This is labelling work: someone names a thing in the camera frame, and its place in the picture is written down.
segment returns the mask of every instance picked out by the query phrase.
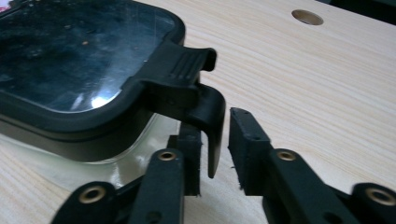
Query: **light wood grain surface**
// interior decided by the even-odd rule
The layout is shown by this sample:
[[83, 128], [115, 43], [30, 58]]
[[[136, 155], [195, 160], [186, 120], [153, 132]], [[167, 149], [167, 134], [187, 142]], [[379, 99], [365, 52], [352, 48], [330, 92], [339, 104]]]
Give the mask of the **light wood grain surface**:
[[[300, 153], [329, 185], [396, 189], [396, 27], [313, 0], [160, 1], [186, 24], [186, 46], [214, 48], [202, 82], [256, 116], [275, 147]], [[319, 15], [314, 26], [294, 9]], [[261, 198], [239, 190], [228, 152], [186, 198], [185, 223], [266, 223]], [[0, 223], [49, 223], [69, 195], [0, 145]]]

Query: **black plastic mount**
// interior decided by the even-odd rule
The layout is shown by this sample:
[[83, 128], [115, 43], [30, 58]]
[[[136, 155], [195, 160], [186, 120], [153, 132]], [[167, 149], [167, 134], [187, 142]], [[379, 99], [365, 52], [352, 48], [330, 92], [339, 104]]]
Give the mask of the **black plastic mount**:
[[347, 195], [324, 184], [296, 152], [273, 149], [248, 111], [232, 108], [230, 125], [229, 149], [241, 188], [263, 196], [269, 223], [396, 223], [393, 190], [362, 183]]
[[120, 189], [107, 182], [81, 186], [52, 223], [183, 223], [184, 196], [199, 195], [201, 146], [201, 131], [182, 124], [168, 148], [153, 153], [144, 176]]

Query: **round hole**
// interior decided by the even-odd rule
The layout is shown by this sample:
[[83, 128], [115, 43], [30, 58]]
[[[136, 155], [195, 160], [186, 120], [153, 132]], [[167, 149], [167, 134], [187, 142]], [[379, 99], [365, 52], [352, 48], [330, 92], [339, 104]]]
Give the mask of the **round hole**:
[[323, 19], [315, 13], [310, 11], [305, 11], [297, 9], [291, 12], [291, 15], [298, 21], [309, 25], [321, 25], [323, 24]]
[[380, 203], [386, 206], [394, 206], [396, 205], [396, 199], [382, 189], [367, 189], [367, 196], [375, 201], [376, 203]]
[[339, 216], [335, 215], [334, 213], [327, 212], [323, 214], [324, 219], [332, 224], [342, 224], [343, 219], [341, 219]]
[[161, 216], [161, 213], [159, 212], [149, 212], [146, 215], [146, 221], [149, 224], [157, 224], [160, 223], [161, 219], [163, 218], [163, 216]]
[[161, 153], [158, 157], [162, 161], [171, 161], [176, 158], [176, 154], [173, 152], [165, 151], [165, 152]]
[[281, 160], [284, 161], [294, 161], [296, 157], [291, 152], [280, 151], [276, 154]]
[[106, 195], [106, 190], [101, 186], [94, 186], [85, 189], [79, 195], [79, 201], [81, 203], [96, 203]]

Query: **transparent plastic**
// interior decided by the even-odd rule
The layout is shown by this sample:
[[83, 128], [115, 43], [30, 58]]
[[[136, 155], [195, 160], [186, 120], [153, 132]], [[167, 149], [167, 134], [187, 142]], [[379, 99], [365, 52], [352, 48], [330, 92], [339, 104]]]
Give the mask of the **transparent plastic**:
[[74, 190], [92, 181], [106, 181], [120, 188], [145, 173], [151, 154], [166, 148], [177, 126], [177, 120], [154, 115], [132, 146], [115, 158], [95, 163], [70, 161], [2, 134], [0, 148], [64, 189]]

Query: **black plastic case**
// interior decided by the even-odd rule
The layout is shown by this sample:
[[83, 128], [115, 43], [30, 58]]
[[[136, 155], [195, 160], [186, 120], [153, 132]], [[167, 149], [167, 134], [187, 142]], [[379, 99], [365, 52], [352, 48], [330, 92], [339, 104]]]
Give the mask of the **black plastic case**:
[[129, 0], [20, 1], [0, 13], [0, 133], [75, 161], [120, 154], [153, 113], [192, 124], [219, 160], [225, 102], [199, 83], [213, 49], [174, 14]]

